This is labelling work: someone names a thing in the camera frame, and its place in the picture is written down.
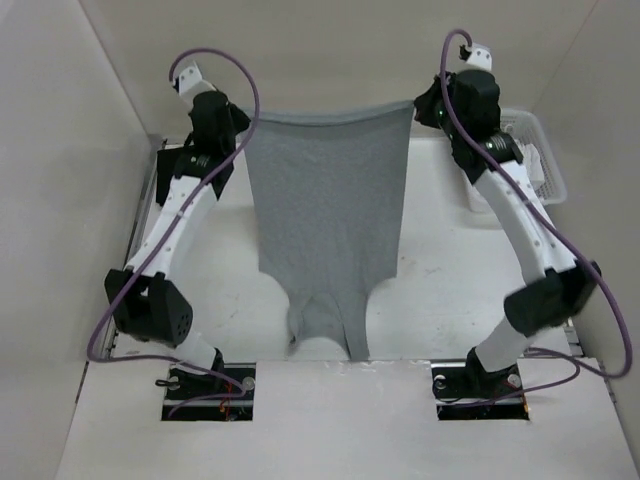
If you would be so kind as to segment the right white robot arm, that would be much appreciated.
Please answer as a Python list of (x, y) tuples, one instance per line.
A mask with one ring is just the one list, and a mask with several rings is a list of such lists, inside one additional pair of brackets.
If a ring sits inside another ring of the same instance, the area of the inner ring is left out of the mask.
[(416, 121), (449, 138), (455, 163), (496, 215), (525, 282), (505, 298), (503, 320), (468, 355), (464, 384), (479, 396), (499, 385), (499, 372), (515, 364), (539, 333), (577, 315), (595, 289), (576, 256), (536, 219), (546, 211), (520, 146), (500, 128), (499, 96), (491, 73), (465, 70), (436, 76), (414, 101)]

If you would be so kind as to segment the white plastic basket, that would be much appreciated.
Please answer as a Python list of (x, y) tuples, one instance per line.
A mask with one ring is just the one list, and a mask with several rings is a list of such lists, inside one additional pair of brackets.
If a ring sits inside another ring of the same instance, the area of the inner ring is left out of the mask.
[(566, 201), (567, 189), (546, 134), (538, 118), (531, 112), (503, 108), (501, 130), (519, 143), (531, 143), (540, 152), (545, 182), (534, 188), (543, 205), (557, 205)]

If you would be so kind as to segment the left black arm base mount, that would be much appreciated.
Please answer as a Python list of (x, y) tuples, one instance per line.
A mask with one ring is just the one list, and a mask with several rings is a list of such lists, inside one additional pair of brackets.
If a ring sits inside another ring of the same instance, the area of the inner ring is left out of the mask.
[(226, 363), (217, 353), (213, 367), (240, 383), (245, 393), (226, 379), (171, 367), (155, 385), (164, 390), (162, 421), (252, 421), (256, 392), (255, 363)]

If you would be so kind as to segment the folded black tank top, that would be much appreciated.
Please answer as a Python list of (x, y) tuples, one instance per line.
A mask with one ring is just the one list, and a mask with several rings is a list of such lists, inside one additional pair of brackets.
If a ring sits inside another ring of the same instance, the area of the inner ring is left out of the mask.
[(155, 202), (162, 207), (165, 204), (170, 190), (175, 163), (179, 150), (161, 149), (156, 153), (156, 194)]

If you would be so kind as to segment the white tank top in basket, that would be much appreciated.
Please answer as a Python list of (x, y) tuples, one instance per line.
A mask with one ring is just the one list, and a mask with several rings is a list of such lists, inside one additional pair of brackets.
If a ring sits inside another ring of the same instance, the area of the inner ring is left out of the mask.
[(518, 147), (522, 153), (523, 164), (532, 186), (534, 188), (540, 187), (545, 182), (540, 152), (531, 143), (519, 143)]

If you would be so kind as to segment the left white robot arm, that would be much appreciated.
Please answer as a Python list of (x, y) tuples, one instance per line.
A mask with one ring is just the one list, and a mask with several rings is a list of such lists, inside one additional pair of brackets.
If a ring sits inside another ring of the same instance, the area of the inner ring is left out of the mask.
[(210, 399), (224, 387), (224, 373), (216, 368), (221, 355), (196, 331), (193, 308), (173, 276), (230, 180), (236, 138), (250, 119), (218, 90), (196, 94), (189, 117), (192, 131), (185, 144), (157, 157), (156, 223), (126, 266), (107, 273), (104, 286), (118, 332), (161, 346), (164, 355), (192, 371), (192, 389)]

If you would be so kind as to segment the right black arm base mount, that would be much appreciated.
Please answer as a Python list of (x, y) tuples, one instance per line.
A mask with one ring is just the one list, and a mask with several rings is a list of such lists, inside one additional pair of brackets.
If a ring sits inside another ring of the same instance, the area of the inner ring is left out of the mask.
[(516, 364), (486, 372), (472, 349), (464, 362), (433, 363), (431, 373), (441, 421), (529, 420)]

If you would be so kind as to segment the grey tank top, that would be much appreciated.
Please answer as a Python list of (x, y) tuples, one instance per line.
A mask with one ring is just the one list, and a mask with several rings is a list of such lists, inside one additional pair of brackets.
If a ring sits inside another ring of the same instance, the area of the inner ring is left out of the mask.
[(285, 291), (290, 343), (368, 359), (369, 297), (397, 273), (413, 104), (263, 113), (245, 148), (259, 269)]

